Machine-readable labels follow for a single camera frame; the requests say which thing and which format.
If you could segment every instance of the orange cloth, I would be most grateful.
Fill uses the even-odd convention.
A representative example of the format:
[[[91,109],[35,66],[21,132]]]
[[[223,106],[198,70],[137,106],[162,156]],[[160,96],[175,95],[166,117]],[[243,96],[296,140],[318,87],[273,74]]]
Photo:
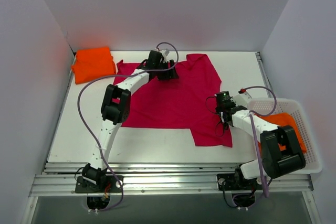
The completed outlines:
[[[267,121],[269,123],[277,124],[279,126],[286,126],[286,125],[292,126],[293,129],[295,130],[296,136],[298,137],[299,144],[300,144],[302,152],[303,153],[307,152],[307,148],[304,145],[303,139],[301,137],[301,134],[299,132],[298,127],[296,126],[295,120],[290,114],[284,112],[284,113],[279,113],[279,114],[275,114],[275,115],[260,116],[260,118],[264,119],[265,121]],[[285,146],[279,145],[279,147],[280,147],[281,151],[286,149]]]
[[[116,64],[109,47],[78,50],[76,62],[71,66],[75,84],[95,80],[116,73]]]

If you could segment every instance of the orange fabric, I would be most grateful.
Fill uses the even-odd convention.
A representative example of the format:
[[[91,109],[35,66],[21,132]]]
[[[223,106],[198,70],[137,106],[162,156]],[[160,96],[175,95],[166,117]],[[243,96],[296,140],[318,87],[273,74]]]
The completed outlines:
[[[303,139],[302,139],[301,134],[299,132],[299,128],[297,127],[294,118],[290,114],[284,112],[284,113],[279,113],[279,114],[275,114],[275,115],[260,116],[260,118],[264,119],[265,121],[267,121],[269,123],[277,124],[279,126],[286,126],[286,125],[292,126],[293,129],[295,130],[296,136],[298,137],[299,144],[300,144],[300,147],[302,149],[302,152],[303,153],[307,152],[307,148],[304,145]],[[279,147],[280,147],[281,151],[286,149],[285,146],[279,145]]]
[[[95,80],[116,73],[116,64],[109,47],[78,50],[76,62],[71,66],[75,84]]]

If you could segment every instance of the white wall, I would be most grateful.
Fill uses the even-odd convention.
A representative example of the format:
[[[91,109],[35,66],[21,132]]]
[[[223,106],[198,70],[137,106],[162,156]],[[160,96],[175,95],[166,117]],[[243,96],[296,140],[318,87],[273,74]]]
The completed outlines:
[[[257,51],[287,0],[45,0],[72,48]]]
[[[314,198],[322,223],[335,223],[336,0],[289,0],[261,56],[277,94],[309,116],[324,159]]]
[[[71,51],[43,0],[0,0],[0,222],[21,220],[51,144]]]

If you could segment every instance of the white plastic basket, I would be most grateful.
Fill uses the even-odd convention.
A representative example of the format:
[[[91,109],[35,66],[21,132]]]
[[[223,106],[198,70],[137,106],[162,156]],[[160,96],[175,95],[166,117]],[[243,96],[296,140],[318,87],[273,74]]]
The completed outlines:
[[[252,99],[248,104],[248,109],[254,110],[260,114],[267,114],[272,110],[273,106],[273,98],[259,98]],[[293,172],[293,174],[311,174],[320,172],[322,170],[322,162],[301,105],[294,100],[277,99],[277,107],[273,114],[282,112],[287,112],[294,118],[307,148],[307,152],[303,154],[306,159],[306,167]]]

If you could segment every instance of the black mounting plate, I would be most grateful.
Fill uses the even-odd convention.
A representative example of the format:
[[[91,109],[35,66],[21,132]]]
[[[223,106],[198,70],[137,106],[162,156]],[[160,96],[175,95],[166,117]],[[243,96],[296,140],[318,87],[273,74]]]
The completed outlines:
[[[123,176],[117,176],[119,180],[123,184]],[[111,183],[110,193],[121,193],[121,189],[116,186],[117,180],[114,176],[107,176],[108,182]],[[103,193],[105,188],[101,189],[98,186],[88,182],[87,180],[83,179],[82,176],[77,178],[75,193],[76,194],[94,194],[94,193]]]
[[[219,183],[220,179],[224,179],[224,190],[225,191],[242,191],[247,190],[246,188],[241,188],[235,181],[235,174],[234,173],[226,173],[226,174],[217,174],[217,184],[218,184],[218,190],[223,191],[222,184]],[[257,190],[262,190],[262,186],[258,183],[255,183],[255,186],[257,187]]]

